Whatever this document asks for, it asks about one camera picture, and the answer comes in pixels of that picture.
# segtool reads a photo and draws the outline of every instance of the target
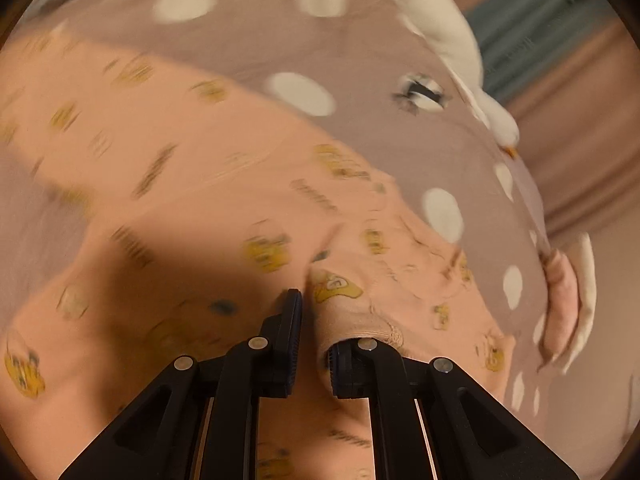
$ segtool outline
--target silver screw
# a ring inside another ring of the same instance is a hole
[[[376,346],[378,346],[378,342],[370,337],[363,337],[358,341],[358,346],[362,350],[373,350]]]
[[[193,359],[190,357],[183,355],[182,357],[178,357],[174,361],[174,368],[176,370],[180,370],[181,372],[184,370],[188,370],[193,366]]]
[[[449,361],[446,357],[438,357],[433,362],[433,367],[443,374],[448,374],[453,370],[453,363]]]
[[[249,339],[249,348],[252,350],[262,350],[269,344],[269,340],[265,337],[254,337]]]

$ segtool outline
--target pink plush ear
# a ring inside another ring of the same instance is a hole
[[[569,258],[554,249],[545,264],[549,305],[543,349],[552,361],[564,352],[578,322],[578,279]]]

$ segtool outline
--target peach fabric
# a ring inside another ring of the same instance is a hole
[[[465,255],[318,127],[228,78],[59,29],[14,41],[0,72],[15,155],[90,220],[4,338],[0,425],[40,480],[173,358],[255,335],[289,287],[314,325],[292,399],[261,407],[258,478],[373,476],[366,404],[338,402],[317,369],[341,339],[451,356],[504,396],[514,340]]]
[[[554,249],[545,264],[549,286],[549,308],[546,318],[543,349],[552,360],[562,354],[578,323],[578,279],[569,258]]]

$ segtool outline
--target beige wall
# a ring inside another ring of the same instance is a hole
[[[594,328],[568,374],[552,385],[546,428],[546,443],[583,480],[599,479],[625,443],[630,380],[640,363],[640,205],[591,239]]]

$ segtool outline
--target polka dot fabric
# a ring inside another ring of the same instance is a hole
[[[166,1],[75,0],[49,23],[66,20],[69,30],[92,40],[231,78],[388,173],[409,207],[464,249],[500,328],[518,335],[514,362],[527,391],[533,393],[529,382],[535,381],[544,392],[549,378],[544,370],[536,373],[540,352],[533,333],[546,309],[538,253],[548,252],[548,242],[518,188],[513,165],[522,162],[505,160],[395,2],[188,0],[170,11]],[[154,18],[158,8],[172,18]],[[408,76],[415,84],[407,84]],[[519,278],[510,269],[518,269]],[[540,428],[541,417],[526,413],[518,415]]]

